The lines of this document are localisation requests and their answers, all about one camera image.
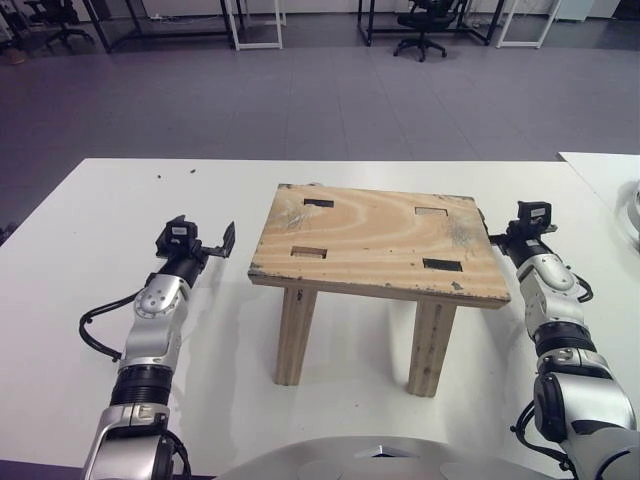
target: black cable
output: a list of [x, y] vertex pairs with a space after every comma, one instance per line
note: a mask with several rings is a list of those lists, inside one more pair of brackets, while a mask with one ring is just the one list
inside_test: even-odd
[[522, 410], [522, 413], [518, 417], [518, 420], [516, 421], [515, 426], [511, 426], [510, 430], [513, 433], [515, 433], [516, 438], [522, 445], [533, 450], [534, 452], [538, 452], [543, 455], [546, 455], [547, 457], [553, 458], [554, 460], [559, 462], [561, 470], [570, 471], [573, 475], [574, 480], [576, 480], [578, 477], [576, 474], [575, 467], [566, 453], [563, 453], [559, 450], [554, 450], [552, 448], [534, 445], [525, 438], [527, 425], [529, 424], [529, 422], [534, 416], [535, 416], [535, 405], [532, 400], [526, 407], [524, 407], [524, 410]]
[[589, 282], [587, 282], [581, 276], [579, 276], [579, 275], [577, 275], [575, 273], [574, 273], [574, 275], [578, 279], [578, 283], [580, 284], [580, 286], [586, 290], [586, 292], [583, 295], [578, 297], [578, 301], [580, 303], [588, 302], [589, 300], [591, 300], [593, 298], [593, 290], [591, 289], [591, 285], [589, 285]]
[[106, 345], [100, 343], [98, 340], [93, 338], [91, 334], [89, 334], [89, 332], [87, 331], [85, 325], [88, 325], [88, 324], [90, 325], [91, 323], [93, 323], [93, 317], [97, 317], [98, 315], [111, 312], [113, 310], [116, 310], [120, 307], [123, 307], [133, 302], [136, 296], [138, 295], [138, 293], [140, 293], [140, 290], [121, 300], [116, 300], [115, 302], [107, 303], [106, 305], [102, 305], [101, 307], [96, 307], [93, 310], [89, 310], [82, 317], [80, 317], [80, 325], [78, 327], [78, 333], [80, 333], [80, 337], [82, 338], [82, 340], [84, 340], [84, 343], [89, 345], [94, 350], [102, 353], [103, 355], [111, 357], [111, 360], [113, 362], [117, 362], [118, 360], [120, 360], [120, 358], [122, 357], [122, 354], [117, 350], [107, 347]]
[[184, 446], [184, 443], [182, 443], [182, 440], [171, 430], [165, 430], [163, 435], [173, 440], [174, 453], [177, 453], [182, 460], [182, 479], [191, 480], [191, 464], [189, 463], [189, 454], [187, 453], [187, 448]]

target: stool top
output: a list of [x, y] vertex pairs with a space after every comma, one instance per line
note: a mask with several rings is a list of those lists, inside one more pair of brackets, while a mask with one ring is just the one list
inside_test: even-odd
[[257, 285], [499, 308], [509, 292], [473, 198], [278, 186]]

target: stool leg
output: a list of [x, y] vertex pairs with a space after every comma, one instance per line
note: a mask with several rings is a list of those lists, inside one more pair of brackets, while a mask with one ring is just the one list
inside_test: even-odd
[[455, 305], [418, 301], [407, 385], [412, 395], [433, 397], [436, 394], [455, 314]]
[[318, 291], [285, 288], [278, 344], [278, 385], [298, 385]]

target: wall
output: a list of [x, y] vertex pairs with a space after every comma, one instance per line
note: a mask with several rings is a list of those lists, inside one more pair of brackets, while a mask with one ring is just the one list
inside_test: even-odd
[[[273, 0], [247, 0], [251, 12], [273, 12]], [[377, 0], [376, 11], [391, 12], [396, 0]], [[149, 15], [213, 15], [220, 13], [215, 0], [144, 0]], [[281, 0], [287, 13], [355, 12], [358, 0]]]
[[[149, 15], [213, 15], [220, 13], [215, 0], [143, 0]], [[273, 12], [273, 0], [247, 0], [252, 12]], [[590, 16], [609, 18], [620, 0], [595, 0]], [[355, 12], [358, 0], [281, 0], [288, 13]], [[365, 8], [368, 1], [363, 0]], [[518, 13], [547, 13], [554, 0], [521, 0]], [[493, 12], [498, 0], [472, 0], [471, 12]], [[377, 0], [377, 12], [405, 10], [407, 0]]]
[[[575, 2], [579, 0], [565, 0], [565, 2]], [[520, 0], [517, 13], [547, 13], [555, 0]], [[471, 10], [478, 13], [493, 12], [498, 0], [475, 0], [472, 2]], [[620, 0], [595, 0], [589, 17], [611, 18]]]

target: table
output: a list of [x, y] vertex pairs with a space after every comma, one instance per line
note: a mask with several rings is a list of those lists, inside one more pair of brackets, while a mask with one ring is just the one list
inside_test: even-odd
[[[307, 439], [385, 434], [558, 476], [553, 461], [508, 431], [531, 400], [536, 356], [515, 269], [495, 249], [512, 301], [497, 311], [459, 309], [435, 398], [403, 390], [414, 304], [323, 293], [301, 384], [274, 385], [282, 297], [252, 286], [246, 273], [277, 184], [311, 182], [473, 196], [492, 233], [515, 218], [517, 200], [553, 203], [559, 231], [546, 241], [591, 283], [595, 299], [584, 308], [592, 337], [640, 411], [640, 256], [608, 228], [611, 213], [564, 162], [90, 159], [0, 247], [2, 458], [84, 462], [116, 366], [82, 343], [79, 317], [140, 288], [162, 263], [154, 257], [160, 230], [185, 213], [205, 245], [217, 244], [231, 220], [237, 228], [231, 258], [209, 261], [193, 289], [170, 398], [170, 428], [195, 474], [220, 474]], [[603, 228], [586, 235], [584, 211]], [[92, 332], [121, 347], [132, 318], [117, 310]]]
[[[233, 34], [233, 43], [237, 51], [240, 50], [256, 50], [263, 48], [278, 48], [282, 49], [282, 27], [286, 25], [286, 15], [284, 12], [281, 14], [280, 9], [280, 0], [273, 0], [273, 10], [275, 14], [274, 25], [276, 26], [276, 42], [262, 42], [262, 43], [242, 43], [238, 38], [238, 30], [236, 28], [236, 22], [233, 18], [233, 5], [231, 5], [231, 0], [225, 0], [227, 4], [228, 11], [228, 24], [231, 26], [231, 32]], [[240, 17], [240, 25], [244, 28], [244, 23], [242, 20], [242, 10], [240, 7], [240, 0], [236, 0], [236, 8], [238, 9], [238, 16]], [[249, 12], [247, 10], [247, 21], [250, 21]]]
[[[491, 38], [493, 37], [493, 32], [498, 26], [498, 20], [500, 20], [500, 15], [502, 14], [502, 9], [504, 8], [504, 3], [506, 0], [498, 0], [498, 4], [496, 5], [496, 10], [493, 13], [493, 17], [491, 19], [491, 24], [489, 26], [489, 31], [486, 35], [480, 33], [477, 29], [472, 28], [464, 23], [464, 15], [467, 11], [467, 6], [469, 5], [468, 0], [462, 0], [462, 8], [460, 11], [460, 15], [458, 16], [458, 20], [456, 22], [456, 26], [454, 28], [449, 28], [445, 30], [448, 33], [468, 33], [484, 42], [485, 45], [489, 45], [491, 43]], [[400, 27], [378, 27], [375, 28], [373, 26], [373, 20], [375, 17], [376, 10], [376, 0], [369, 0], [369, 14], [367, 17], [367, 28], [362, 28], [362, 14], [363, 6], [362, 0], [358, 0], [358, 30], [360, 31], [360, 35], [362, 35], [362, 39], [365, 44], [370, 47], [373, 43], [373, 34], [374, 33], [408, 33], [412, 32], [411, 29], [408, 28], [400, 28]]]
[[510, 300], [478, 207], [460, 196], [281, 184], [249, 279], [284, 289], [279, 385], [300, 383], [318, 292], [415, 301], [407, 391], [421, 397], [436, 394], [456, 309]]
[[557, 16], [558, 16], [558, 11], [560, 10], [560, 6], [562, 5], [562, 0], [556, 0], [555, 4], [551, 7], [551, 13], [549, 13], [549, 18], [547, 20], [547, 23], [545, 24], [544, 28], [542, 29], [542, 32], [540, 33], [540, 36], [538, 37], [538, 40], [536, 40], [535, 42], [518, 42], [518, 41], [505, 41], [505, 37], [507, 35], [507, 32], [509, 31], [509, 26], [511, 25], [511, 20], [513, 20], [513, 15], [516, 11], [516, 9], [518, 8], [518, 5], [520, 4], [520, 0], [514, 0], [513, 3], [511, 4], [511, 9], [509, 10], [509, 15], [507, 15], [507, 21], [505, 22], [504, 26], [502, 27], [502, 32], [500, 32], [500, 37], [498, 38], [498, 44], [496, 45], [496, 48], [502, 48], [502, 47], [535, 47], [535, 48], [541, 48], [542, 44], [544, 43], [544, 39], [547, 38], [547, 33], [549, 33], [549, 29], [551, 28], [551, 25], [553, 25], [553, 22], [556, 20]]
[[640, 155], [560, 152], [616, 218], [618, 231], [640, 250], [638, 230], [629, 218], [628, 205], [640, 181]]
[[[145, 32], [142, 28], [140, 20], [138, 19], [138, 15], [136, 14], [133, 5], [131, 4], [131, 0], [125, 0], [127, 5], [127, 10], [129, 11], [129, 15], [131, 16], [131, 21], [133, 22], [133, 29], [129, 32], [125, 33], [121, 37], [119, 37], [116, 41], [110, 42], [108, 36], [105, 34], [104, 29], [101, 25], [101, 20], [98, 18], [95, 9], [91, 4], [91, 0], [82, 0], [84, 2], [85, 8], [89, 13], [89, 17], [91, 18], [91, 23], [96, 29], [96, 33], [100, 38], [100, 42], [102, 46], [107, 51], [107, 53], [113, 53], [118, 47], [128, 42], [129, 40], [141, 40], [141, 39], [149, 39], [149, 38], [184, 38], [184, 37], [205, 37], [205, 36], [226, 36], [227, 41], [229, 42], [229, 46], [233, 48], [234, 40], [233, 40], [233, 31], [231, 29], [231, 24], [229, 23], [229, 17], [227, 13], [227, 3], [226, 0], [220, 0], [220, 8], [222, 9], [222, 19], [224, 21], [224, 30], [192, 30], [192, 31], [167, 31], [167, 32]], [[240, 16], [242, 17], [242, 10], [240, 8], [240, 0], [236, 0], [238, 12], [240, 12]]]

